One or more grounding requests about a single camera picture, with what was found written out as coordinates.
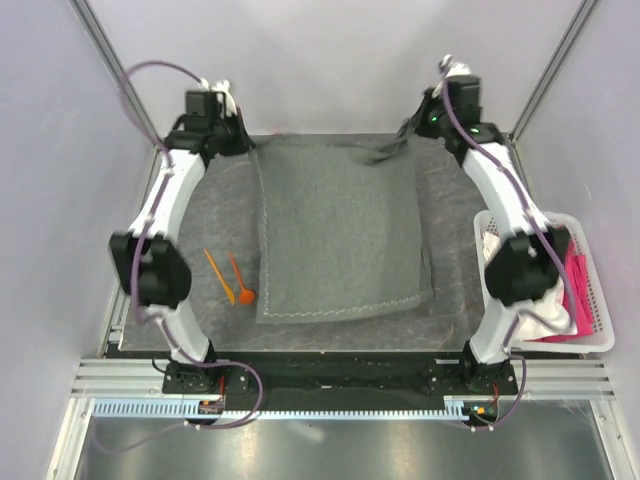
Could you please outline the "grey cloth napkin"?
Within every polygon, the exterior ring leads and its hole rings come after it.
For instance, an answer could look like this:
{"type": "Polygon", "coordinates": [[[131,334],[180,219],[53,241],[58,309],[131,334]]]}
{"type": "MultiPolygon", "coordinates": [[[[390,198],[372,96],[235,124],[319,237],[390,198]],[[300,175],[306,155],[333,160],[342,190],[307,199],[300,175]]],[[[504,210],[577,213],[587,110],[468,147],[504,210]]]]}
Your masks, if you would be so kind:
{"type": "Polygon", "coordinates": [[[408,139],[278,136],[255,150],[262,324],[351,321],[432,295],[408,139]]]}

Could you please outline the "orange plastic knife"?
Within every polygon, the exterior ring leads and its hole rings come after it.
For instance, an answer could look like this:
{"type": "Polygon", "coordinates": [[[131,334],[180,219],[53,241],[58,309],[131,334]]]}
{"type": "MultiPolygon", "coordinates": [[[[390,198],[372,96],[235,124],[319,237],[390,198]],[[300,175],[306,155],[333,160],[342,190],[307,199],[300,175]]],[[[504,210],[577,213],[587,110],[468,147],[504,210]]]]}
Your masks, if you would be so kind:
{"type": "Polygon", "coordinates": [[[220,282],[229,302],[231,305],[234,305],[236,303],[236,297],[235,294],[233,292],[233,290],[231,289],[231,287],[228,285],[228,283],[226,282],[224,276],[222,275],[218,265],[216,264],[213,256],[211,255],[210,251],[207,248],[204,248],[204,254],[209,262],[209,265],[211,266],[214,274],[216,275],[218,281],[220,282]]]}

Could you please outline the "orange plastic spoon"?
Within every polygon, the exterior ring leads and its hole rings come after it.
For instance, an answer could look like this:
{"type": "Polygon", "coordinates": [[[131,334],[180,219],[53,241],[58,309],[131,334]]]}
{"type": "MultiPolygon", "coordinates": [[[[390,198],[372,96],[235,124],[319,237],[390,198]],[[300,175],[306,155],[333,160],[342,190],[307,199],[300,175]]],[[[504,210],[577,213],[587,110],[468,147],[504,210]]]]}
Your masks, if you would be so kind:
{"type": "Polygon", "coordinates": [[[239,294],[237,296],[237,300],[242,305],[251,305],[256,300],[256,293],[245,285],[240,268],[238,266],[238,263],[233,253],[229,251],[228,255],[229,255],[229,259],[230,259],[238,286],[240,288],[239,294]]]}

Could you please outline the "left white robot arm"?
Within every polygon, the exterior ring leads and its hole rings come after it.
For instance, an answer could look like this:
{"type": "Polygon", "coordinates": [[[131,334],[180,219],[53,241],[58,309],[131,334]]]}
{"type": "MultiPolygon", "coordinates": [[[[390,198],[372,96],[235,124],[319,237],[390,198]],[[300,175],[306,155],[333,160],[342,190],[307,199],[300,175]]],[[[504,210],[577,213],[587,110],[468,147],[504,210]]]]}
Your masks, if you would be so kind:
{"type": "Polygon", "coordinates": [[[215,389],[220,371],[211,363],[213,346],[189,300],[192,273],[178,249],[179,231],[211,161],[252,147],[228,81],[186,91],[185,111],[161,141],[164,159],[140,213],[126,231],[109,239],[120,287],[137,323],[161,332],[172,360],[188,365],[185,382],[198,393],[215,389]]]}

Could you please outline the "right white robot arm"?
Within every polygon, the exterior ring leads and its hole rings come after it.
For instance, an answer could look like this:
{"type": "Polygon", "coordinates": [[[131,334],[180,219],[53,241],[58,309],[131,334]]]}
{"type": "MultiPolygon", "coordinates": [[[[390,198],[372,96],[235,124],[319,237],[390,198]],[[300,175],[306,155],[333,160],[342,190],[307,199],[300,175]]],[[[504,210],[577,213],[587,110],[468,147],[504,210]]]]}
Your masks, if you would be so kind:
{"type": "Polygon", "coordinates": [[[473,181],[490,210],[500,246],[484,270],[490,299],[480,327],[467,342],[470,360],[458,368],[467,392],[494,381],[491,365],[505,362],[514,333],[531,318],[556,335],[575,323],[576,299],[564,261],[569,231],[553,226],[526,192],[498,128],[482,119],[481,80],[472,74],[443,77],[428,88],[408,122],[410,132],[443,139],[446,150],[473,181]]]}

